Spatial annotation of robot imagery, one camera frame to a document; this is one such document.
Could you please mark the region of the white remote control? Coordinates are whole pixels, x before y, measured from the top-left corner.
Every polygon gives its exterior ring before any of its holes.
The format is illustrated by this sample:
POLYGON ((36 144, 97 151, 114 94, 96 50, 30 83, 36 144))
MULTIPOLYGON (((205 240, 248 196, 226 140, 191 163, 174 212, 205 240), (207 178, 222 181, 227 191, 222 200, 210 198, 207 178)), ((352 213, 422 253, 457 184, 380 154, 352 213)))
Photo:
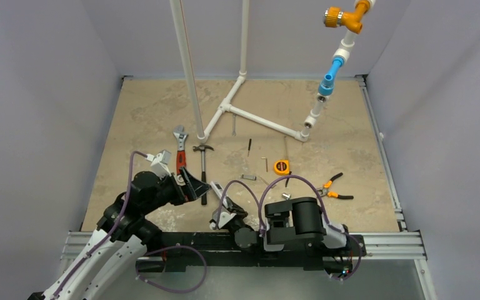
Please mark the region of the white remote control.
POLYGON ((218 182, 215 182, 215 181, 211 181, 210 185, 212 187, 212 190, 216 194, 216 196, 219 199, 222 199, 222 205, 225 208, 228 208, 229 207, 229 201, 228 201, 229 198, 228 198, 228 195, 224 192, 224 188, 218 182))

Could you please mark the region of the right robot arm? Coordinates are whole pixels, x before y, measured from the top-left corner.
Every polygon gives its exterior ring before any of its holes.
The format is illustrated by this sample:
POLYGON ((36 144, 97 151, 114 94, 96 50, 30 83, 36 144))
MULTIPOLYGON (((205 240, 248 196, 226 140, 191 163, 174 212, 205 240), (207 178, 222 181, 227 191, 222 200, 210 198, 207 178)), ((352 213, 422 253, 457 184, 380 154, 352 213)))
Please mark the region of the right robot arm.
POLYGON ((341 254, 350 250, 351 240, 342 224, 329 225, 313 197, 299 197, 266 204, 264 235, 244 222, 247 212, 227 199, 209 221, 212 230, 225 229, 236 246, 248 253, 279 252, 314 248, 341 254))

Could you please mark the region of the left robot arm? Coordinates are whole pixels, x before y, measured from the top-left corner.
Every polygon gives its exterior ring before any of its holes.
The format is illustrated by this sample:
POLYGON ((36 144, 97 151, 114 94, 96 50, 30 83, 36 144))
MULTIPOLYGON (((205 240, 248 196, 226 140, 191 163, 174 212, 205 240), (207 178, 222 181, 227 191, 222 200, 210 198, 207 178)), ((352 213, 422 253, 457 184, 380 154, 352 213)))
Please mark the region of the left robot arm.
POLYGON ((185 168, 178 184, 173 174, 137 173, 129 189, 108 206, 89 241, 64 274, 30 299, 99 299, 143 255, 164 253, 163 232, 146 215, 166 204, 179 206, 206 195, 211 186, 185 168))

